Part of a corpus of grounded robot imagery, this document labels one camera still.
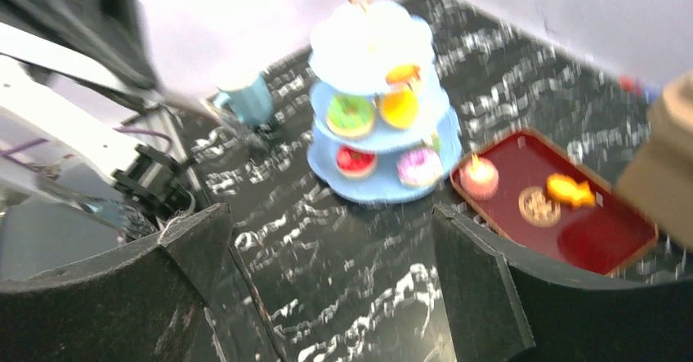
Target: orange toy fish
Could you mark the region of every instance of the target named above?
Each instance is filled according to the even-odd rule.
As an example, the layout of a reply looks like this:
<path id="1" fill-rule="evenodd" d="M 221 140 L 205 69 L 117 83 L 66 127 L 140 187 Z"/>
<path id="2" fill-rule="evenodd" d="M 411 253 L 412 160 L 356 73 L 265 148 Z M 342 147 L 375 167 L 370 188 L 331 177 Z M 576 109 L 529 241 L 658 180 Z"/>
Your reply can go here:
<path id="1" fill-rule="evenodd" d="M 559 203 L 570 204 L 573 208 L 582 206 L 594 207 L 597 199 L 585 182 L 577 183 L 563 174 L 552 174 L 546 180 L 549 197 Z"/>

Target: cable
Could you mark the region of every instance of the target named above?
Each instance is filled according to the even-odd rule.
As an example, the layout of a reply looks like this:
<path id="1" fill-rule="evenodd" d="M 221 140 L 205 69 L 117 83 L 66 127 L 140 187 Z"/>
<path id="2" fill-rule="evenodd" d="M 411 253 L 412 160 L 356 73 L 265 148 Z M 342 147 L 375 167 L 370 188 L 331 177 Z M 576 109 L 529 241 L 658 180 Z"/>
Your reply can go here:
<path id="1" fill-rule="evenodd" d="M 120 132 L 120 133 L 126 133 L 126 134 L 132 134 L 132 135 L 147 135 L 147 136 L 154 136 L 154 137 L 158 137 L 160 139 L 164 139 L 167 142 L 167 146 L 166 146 L 166 149 L 164 150 L 164 153 L 168 153 L 168 151 L 173 146 L 173 139 L 170 136 L 165 135 L 161 132 L 151 131 L 148 129 L 138 129 L 136 127 L 115 127 L 114 130 L 116 132 Z M 0 151 L 0 158 L 5 158 L 5 159 L 7 159 L 13 163 L 19 164 L 20 166 L 22 166 L 24 168 L 28 168 L 29 170 L 32 170 L 32 168 L 28 164 L 21 162 L 20 160 L 17 160 L 12 155 L 18 154 L 19 152 L 29 150 L 31 148 L 34 148 L 37 145 L 41 145 L 41 144 L 44 144 L 47 142 L 48 142 L 48 140 L 46 140 L 46 139 L 34 139 L 32 141 L 27 141 L 24 144 L 20 144 L 20 145 L 17 145 L 15 147 L 12 147 L 9 150 Z"/>

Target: dessert stand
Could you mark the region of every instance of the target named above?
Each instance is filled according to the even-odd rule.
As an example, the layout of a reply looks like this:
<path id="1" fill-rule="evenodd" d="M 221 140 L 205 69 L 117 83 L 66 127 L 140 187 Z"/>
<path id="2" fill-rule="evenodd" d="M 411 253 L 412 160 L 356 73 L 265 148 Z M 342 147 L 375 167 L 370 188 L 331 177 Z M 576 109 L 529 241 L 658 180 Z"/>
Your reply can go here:
<path id="1" fill-rule="evenodd" d="M 350 4 L 339 7 L 332 17 L 316 26 L 311 35 L 313 54 L 309 63 L 320 81 L 311 89 L 311 105 L 315 117 L 312 127 L 313 143 L 308 149 L 308 164 L 318 178 L 329 184 L 335 194 L 355 203 L 406 203 L 420 199 L 431 193 L 437 184 L 418 187 L 404 185 L 397 169 L 400 157 L 409 150 L 424 145 L 425 141 L 437 134 L 440 141 L 437 153 L 442 163 L 439 180 L 442 180 L 462 155 L 458 117 L 450 106 L 447 93 L 440 86 L 434 66 L 431 29 L 423 19 L 409 16 L 395 2 L 380 1 L 371 4 L 372 0 L 364 0 L 356 4 L 354 0 L 349 1 Z M 371 47 L 371 51 L 379 47 L 387 48 L 389 54 L 385 60 L 376 57 L 375 53 L 361 52 L 350 47 L 350 42 L 356 41 L 349 37 L 358 38 L 360 34 L 353 29 L 353 25 L 350 29 L 339 30 L 344 27 L 350 15 L 352 19 L 359 14 L 364 17 L 378 16 L 380 24 L 384 24 L 383 22 L 391 19 L 389 12 L 392 12 L 393 17 L 398 16 L 398 20 L 401 20 L 398 25 L 402 25 L 405 31 L 402 35 L 404 40 L 392 39 L 391 42 L 380 43 L 383 46 Z M 369 28 L 365 32 L 373 32 L 367 37 L 375 37 L 378 22 L 373 23 L 371 20 L 368 23 L 366 26 Z M 419 80 L 415 92 L 418 113 L 405 129 L 386 123 L 381 115 L 382 110 L 378 109 L 387 94 L 402 91 L 401 87 L 393 87 L 388 83 L 386 76 L 392 69 L 403 65 L 415 66 Z M 376 118 L 370 134 L 351 139 L 339 136 L 329 128 L 327 117 L 335 96 L 361 96 L 369 100 L 375 109 Z M 376 154 L 377 166 L 373 172 L 361 179 L 345 177 L 337 164 L 338 151 L 344 145 L 363 153 Z"/>

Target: red donut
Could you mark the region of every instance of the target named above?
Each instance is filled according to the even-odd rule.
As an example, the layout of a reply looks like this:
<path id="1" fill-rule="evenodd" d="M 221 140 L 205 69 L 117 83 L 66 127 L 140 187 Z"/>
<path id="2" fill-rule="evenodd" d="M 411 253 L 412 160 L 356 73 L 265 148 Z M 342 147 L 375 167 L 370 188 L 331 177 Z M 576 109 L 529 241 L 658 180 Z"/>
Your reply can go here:
<path id="1" fill-rule="evenodd" d="M 375 170 L 378 157 L 345 145 L 337 152 L 337 168 L 347 178 L 366 178 Z"/>

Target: red plate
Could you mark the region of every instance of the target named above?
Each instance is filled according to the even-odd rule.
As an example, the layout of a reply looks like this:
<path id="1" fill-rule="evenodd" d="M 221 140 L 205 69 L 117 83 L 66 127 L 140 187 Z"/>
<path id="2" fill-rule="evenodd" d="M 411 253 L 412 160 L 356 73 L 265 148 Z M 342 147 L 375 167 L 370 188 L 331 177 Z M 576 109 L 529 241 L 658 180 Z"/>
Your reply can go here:
<path id="1" fill-rule="evenodd" d="M 572 164 L 565 151 L 538 132 L 515 132 L 478 154 L 499 170 L 498 193 L 475 201 L 464 192 L 459 170 L 470 156 L 450 173 L 453 187 L 492 228 L 518 244 L 608 275 L 640 258 L 657 242 L 657 227 L 651 221 L 612 194 L 597 174 Z M 548 200 L 546 180 L 555 172 L 577 182 L 588 181 L 597 206 L 573 209 Z"/>

